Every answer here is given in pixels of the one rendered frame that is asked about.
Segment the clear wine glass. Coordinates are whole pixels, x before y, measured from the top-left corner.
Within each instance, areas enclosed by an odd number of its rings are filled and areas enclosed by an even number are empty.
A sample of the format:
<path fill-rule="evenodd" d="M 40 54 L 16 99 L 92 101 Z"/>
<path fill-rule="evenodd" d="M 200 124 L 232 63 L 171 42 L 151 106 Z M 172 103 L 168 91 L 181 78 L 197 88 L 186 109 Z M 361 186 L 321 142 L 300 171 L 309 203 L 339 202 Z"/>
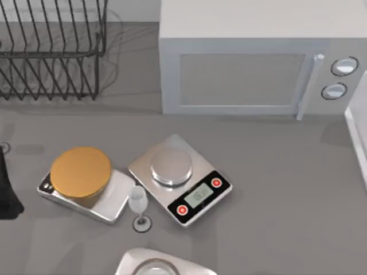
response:
<path fill-rule="evenodd" d="M 134 186 L 128 195 L 128 205 L 130 210 L 136 214 L 132 222 L 134 230 L 138 233 L 148 232 L 153 222 L 151 218 L 145 215 L 148 207 L 148 197 L 142 186 Z"/>

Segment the round microwave knob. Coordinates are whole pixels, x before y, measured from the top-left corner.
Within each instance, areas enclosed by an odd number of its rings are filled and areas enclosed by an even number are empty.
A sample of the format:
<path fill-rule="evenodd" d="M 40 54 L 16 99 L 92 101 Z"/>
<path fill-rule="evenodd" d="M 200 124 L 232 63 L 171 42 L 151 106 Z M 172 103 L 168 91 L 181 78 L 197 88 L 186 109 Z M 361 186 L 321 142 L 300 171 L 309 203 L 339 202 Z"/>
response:
<path fill-rule="evenodd" d="M 330 70 L 333 75 L 343 77 L 355 72 L 358 66 L 359 61 L 355 57 L 348 57 L 335 60 Z"/>
<path fill-rule="evenodd" d="M 321 96 L 325 100 L 337 100 L 342 98 L 348 91 L 345 84 L 338 82 L 325 86 L 321 91 Z"/>

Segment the white box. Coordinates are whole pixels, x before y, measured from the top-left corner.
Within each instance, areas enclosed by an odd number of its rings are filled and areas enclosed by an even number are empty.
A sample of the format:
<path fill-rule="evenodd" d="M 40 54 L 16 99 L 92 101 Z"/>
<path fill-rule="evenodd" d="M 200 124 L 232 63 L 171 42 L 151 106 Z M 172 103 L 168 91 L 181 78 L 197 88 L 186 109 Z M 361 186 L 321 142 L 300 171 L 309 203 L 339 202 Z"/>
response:
<path fill-rule="evenodd" d="M 345 120 L 367 192 L 367 71 L 345 111 Z"/>

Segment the silver scale with orange plate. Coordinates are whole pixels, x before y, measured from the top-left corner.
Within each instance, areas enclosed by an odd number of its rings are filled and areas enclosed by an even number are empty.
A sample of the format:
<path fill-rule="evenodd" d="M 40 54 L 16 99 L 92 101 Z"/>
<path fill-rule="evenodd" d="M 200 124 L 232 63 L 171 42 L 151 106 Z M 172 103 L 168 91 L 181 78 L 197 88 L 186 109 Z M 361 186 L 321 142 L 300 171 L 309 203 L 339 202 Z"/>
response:
<path fill-rule="evenodd" d="M 135 181 L 96 147 L 73 147 L 55 158 L 37 187 L 40 196 L 99 222 L 114 224 Z"/>

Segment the white scale with round plate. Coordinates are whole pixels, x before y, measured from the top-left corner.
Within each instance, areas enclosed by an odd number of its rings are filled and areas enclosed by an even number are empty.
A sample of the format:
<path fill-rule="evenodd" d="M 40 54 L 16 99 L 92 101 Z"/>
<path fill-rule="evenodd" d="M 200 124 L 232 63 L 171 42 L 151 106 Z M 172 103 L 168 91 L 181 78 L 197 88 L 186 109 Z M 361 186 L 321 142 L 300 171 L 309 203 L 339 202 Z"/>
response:
<path fill-rule="evenodd" d="M 126 251 L 114 275 L 218 275 L 197 263 L 157 250 L 135 247 Z"/>

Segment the pale microwave oven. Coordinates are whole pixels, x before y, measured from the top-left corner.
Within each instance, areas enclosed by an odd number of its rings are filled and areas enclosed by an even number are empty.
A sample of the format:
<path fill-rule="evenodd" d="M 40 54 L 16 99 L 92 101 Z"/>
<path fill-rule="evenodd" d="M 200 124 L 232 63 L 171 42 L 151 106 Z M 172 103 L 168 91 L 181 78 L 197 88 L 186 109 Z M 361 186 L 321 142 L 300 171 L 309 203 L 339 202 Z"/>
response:
<path fill-rule="evenodd" d="M 161 38 L 311 38 L 329 42 L 305 116 L 343 115 L 367 71 L 367 0 L 162 0 Z M 341 58 L 359 66 L 348 76 L 331 73 Z M 325 86 L 347 93 L 325 100 Z"/>

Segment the microwave oven door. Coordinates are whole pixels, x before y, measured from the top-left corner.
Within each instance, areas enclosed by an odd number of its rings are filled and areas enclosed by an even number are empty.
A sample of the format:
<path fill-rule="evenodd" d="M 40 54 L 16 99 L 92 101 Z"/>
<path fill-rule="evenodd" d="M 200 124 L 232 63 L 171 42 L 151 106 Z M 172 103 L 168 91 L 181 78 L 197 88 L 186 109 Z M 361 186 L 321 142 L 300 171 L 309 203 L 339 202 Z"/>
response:
<path fill-rule="evenodd" d="M 161 38 L 163 112 L 294 115 L 328 47 L 311 38 Z"/>

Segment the silver digital kitchen scale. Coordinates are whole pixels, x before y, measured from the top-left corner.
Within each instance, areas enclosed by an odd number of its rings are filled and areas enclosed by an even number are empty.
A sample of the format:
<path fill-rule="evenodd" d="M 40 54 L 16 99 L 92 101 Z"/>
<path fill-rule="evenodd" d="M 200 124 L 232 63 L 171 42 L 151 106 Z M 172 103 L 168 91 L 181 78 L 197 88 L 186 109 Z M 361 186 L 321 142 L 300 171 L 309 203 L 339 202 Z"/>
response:
<path fill-rule="evenodd" d="M 190 226 L 233 189 L 177 134 L 146 150 L 128 170 L 182 227 Z"/>

